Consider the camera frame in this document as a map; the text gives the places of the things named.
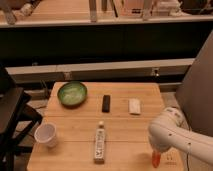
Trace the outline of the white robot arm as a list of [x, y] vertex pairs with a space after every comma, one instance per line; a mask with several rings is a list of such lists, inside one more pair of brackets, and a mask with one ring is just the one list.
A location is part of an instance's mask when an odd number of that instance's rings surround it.
[[213, 137], [182, 128], [183, 121], [184, 115], [179, 109], [166, 107], [150, 122], [148, 132], [154, 167], [159, 166], [161, 154], [171, 147], [213, 165]]

